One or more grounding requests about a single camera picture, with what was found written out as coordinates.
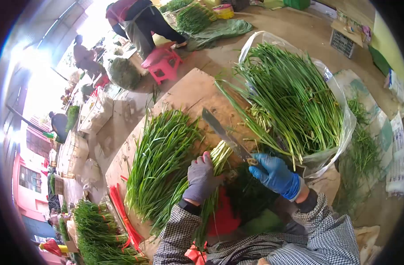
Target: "green tarp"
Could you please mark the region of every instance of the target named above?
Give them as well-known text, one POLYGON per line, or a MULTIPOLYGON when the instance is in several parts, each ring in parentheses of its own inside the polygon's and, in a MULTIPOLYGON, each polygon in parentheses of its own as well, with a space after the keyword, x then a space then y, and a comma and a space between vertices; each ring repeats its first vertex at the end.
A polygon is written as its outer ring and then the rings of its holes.
POLYGON ((248 33, 252 28, 252 24, 241 19, 217 19, 202 32, 190 36, 187 50, 194 51, 214 47, 216 40, 237 37, 248 33))

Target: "gingham shirt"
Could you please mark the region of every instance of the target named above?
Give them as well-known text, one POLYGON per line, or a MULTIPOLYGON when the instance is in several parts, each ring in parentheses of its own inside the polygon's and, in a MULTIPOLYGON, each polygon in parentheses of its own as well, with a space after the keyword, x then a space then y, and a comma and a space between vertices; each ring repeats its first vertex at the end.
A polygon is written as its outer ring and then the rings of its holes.
MULTIPOLYGON (((208 247, 207 260, 214 264, 257 264, 264 257, 270 264, 360 264, 352 222, 339 217, 327 206, 324 194, 308 213, 297 211, 293 219, 301 220, 308 235, 258 234, 238 241, 219 242, 208 247)), ((184 255, 192 245, 192 234, 201 218, 174 205, 170 220, 161 233, 161 243, 154 255, 157 264, 193 264, 184 255)))

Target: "pink plastic stool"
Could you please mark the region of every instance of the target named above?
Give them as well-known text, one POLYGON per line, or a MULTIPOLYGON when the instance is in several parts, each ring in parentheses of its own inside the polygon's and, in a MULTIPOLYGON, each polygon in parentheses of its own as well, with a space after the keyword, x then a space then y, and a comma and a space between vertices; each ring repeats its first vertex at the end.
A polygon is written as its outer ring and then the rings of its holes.
POLYGON ((168 45, 156 47, 142 63, 142 68, 147 69, 151 73, 158 85, 165 79, 176 80, 178 65, 180 62, 183 62, 180 56, 168 45), (174 60, 174 66, 170 65, 170 60, 174 60), (157 75, 160 71, 163 72, 163 76, 157 75))

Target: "knife blade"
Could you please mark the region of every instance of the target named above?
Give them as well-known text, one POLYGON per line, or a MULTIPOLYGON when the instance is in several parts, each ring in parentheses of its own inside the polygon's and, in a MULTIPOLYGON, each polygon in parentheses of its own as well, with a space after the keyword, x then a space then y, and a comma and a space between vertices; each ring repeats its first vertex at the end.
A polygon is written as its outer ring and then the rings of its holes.
POLYGON ((253 158, 253 156, 246 150, 246 148, 239 144, 235 137, 227 133, 221 123, 209 110, 203 108, 202 118, 209 124, 209 126, 215 131, 215 133, 220 136, 220 138, 225 141, 228 146, 230 146, 230 148, 238 157, 240 157, 244 162, 248 162, 250 165, 253 165, 259 168, 264 173, 267 173, 265 168, 262 165, 258 164, 258 161, 253 158))

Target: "apron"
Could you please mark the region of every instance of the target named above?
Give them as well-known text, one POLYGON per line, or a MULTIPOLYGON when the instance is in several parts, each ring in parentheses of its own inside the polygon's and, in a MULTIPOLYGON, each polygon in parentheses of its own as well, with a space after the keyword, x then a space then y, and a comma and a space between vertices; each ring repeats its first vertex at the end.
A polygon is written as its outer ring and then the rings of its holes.
POLYGON ((136 47, 137 52, 139 53, 143 61, 146 60, 146 58, 152 52, 152 47, 146 40, 144 34, 137 26, 136 19, 141 15, 141 13, 144 10, 146 10, 146 8, 141 10, 132 20, 123 21, 119 23, 124 28, 125 34, 127 35, 128 39, 133 43, 133 45, 136 47))

